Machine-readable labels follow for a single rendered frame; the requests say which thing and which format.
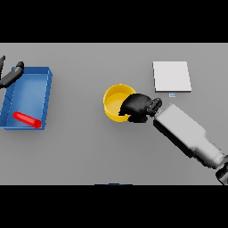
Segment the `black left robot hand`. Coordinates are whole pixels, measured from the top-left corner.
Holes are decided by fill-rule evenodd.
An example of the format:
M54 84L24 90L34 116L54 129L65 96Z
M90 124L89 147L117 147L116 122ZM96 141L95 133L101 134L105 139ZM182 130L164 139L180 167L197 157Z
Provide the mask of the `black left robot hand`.
M0 58L0 89L8 88L12 83L14 83L17 79L19 79L24 73L24 62L19 61L16 67L6 74L4 77L1 77L2 70L4 67L5 56L3 55Z

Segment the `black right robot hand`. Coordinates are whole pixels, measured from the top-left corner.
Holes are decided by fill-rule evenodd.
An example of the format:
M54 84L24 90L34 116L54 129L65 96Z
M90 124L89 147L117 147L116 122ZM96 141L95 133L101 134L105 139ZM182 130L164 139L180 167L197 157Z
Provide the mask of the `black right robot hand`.
M130 94L122 103L119 116L129 115L128 121L146 123L148 117L153 118L162 106L160 98L151 99L145 94Z

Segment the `yellow bowl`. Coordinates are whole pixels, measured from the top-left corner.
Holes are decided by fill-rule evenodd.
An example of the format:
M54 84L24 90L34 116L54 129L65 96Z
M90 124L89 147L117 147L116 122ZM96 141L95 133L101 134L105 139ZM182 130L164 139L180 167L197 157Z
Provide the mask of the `yellow bowl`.
M121 123L128 120L129 115L119 116L123 101L135 90L126 84L115 84L109 87L103 96L103 109L106 116L112 121Z

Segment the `red beaker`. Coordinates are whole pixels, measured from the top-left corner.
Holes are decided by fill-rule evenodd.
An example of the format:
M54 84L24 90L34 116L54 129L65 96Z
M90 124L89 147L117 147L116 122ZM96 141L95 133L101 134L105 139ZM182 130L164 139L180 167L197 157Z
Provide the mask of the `red beaker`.
M41 121L39 119L32 118L24 113L16 111L12 114L12 116L18 121L21 121L29 126L33 126L34 128L39 128L41 126Z

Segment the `pale square measuring scale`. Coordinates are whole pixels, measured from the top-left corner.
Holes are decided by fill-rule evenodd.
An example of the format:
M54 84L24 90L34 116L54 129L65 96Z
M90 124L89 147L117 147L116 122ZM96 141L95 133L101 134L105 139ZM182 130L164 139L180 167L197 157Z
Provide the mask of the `pale square measuring scale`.
M152 63L156 92L190 92L191 80L186 61Z

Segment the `blue tray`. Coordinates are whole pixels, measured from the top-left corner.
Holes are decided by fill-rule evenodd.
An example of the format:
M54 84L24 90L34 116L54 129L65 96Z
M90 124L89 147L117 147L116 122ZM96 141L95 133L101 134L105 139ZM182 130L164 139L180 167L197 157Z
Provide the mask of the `blue tray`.
M0 109L0 128L5 130L35 130L12 114L16 111L41 121L44 130L48 111L52 72L49 67L25 67L24 74L5 89Z

